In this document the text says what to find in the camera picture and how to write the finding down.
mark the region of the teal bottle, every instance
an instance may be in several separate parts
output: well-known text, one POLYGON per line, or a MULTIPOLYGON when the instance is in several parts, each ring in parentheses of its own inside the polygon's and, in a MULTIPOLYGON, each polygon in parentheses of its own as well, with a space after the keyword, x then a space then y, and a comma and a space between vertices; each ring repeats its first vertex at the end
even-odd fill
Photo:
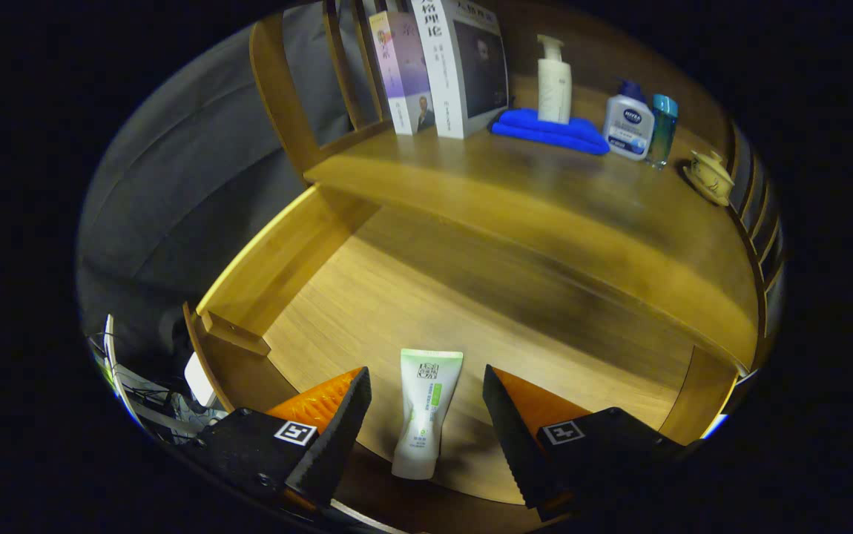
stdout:
POLYGON ((653 114, 654 133, 645 161, 655 169, 662 169, 667 165, 673 135, 677 132, 677 102, 666 95, 654 95, 653 114))

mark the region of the pump bottle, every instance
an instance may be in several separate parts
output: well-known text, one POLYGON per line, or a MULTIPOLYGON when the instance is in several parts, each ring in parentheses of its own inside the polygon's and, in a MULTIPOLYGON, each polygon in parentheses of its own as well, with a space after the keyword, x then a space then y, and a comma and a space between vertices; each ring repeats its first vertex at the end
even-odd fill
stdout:
POLYGON ((545 57, 539 60, 539 121, 568 124, 572 114, 572 67, 561 60, 562 41, 539 35, 545 57))

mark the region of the book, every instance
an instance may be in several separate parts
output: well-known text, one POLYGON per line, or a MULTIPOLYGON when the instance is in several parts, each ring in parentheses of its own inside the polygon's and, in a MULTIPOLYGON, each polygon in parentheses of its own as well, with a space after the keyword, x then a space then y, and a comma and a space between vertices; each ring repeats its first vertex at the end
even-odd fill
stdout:
POLYGON ((413 135, 433 126, 427 61, 416 19, 410 13, 381 11, 369 21, 393 131, 413 135))
POLYGON ((439 136, 464 139, 509 102, 505 48, 492 11, 465 0, 414 0, 439 136))

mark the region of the nivea bottle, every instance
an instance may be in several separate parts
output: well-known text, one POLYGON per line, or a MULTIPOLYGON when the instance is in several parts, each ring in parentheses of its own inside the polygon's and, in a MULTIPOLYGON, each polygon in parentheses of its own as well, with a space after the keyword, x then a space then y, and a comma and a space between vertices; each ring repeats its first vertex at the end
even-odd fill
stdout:
POLYGON ((654 132, 654 115, 641 94, 640 85, 621 82, 619 95, 607 99, 602 135, 612 152, 634 161, 648 155, 654 132))

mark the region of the white tube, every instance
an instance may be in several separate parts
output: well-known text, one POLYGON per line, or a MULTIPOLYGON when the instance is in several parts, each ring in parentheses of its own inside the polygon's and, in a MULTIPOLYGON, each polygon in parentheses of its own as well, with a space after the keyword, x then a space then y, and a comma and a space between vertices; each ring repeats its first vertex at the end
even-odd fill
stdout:
POLYGON ((393 476, 426 480, 440 457, 440 435, 463 368, 463 352, 400 351, 404 428, 393 450, 393 476))

